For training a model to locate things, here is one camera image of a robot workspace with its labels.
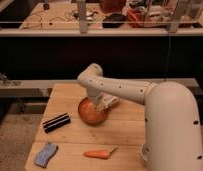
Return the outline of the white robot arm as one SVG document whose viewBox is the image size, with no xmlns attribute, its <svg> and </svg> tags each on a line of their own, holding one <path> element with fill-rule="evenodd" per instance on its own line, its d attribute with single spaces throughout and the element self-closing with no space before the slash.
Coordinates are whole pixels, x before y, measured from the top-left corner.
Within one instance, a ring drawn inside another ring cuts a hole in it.
<svg viewBox="0 0 203 171">
<path fill-rule="evenodd" d="M 148 171 L 203 171 L 199 110 L 186 86 L 106 78 L 96 63 L 82 71 L 77 81 L 87 93 L 78 106 L 87 124 L 103 122 L 117 97 L 145 106 Z"/>
</svg>

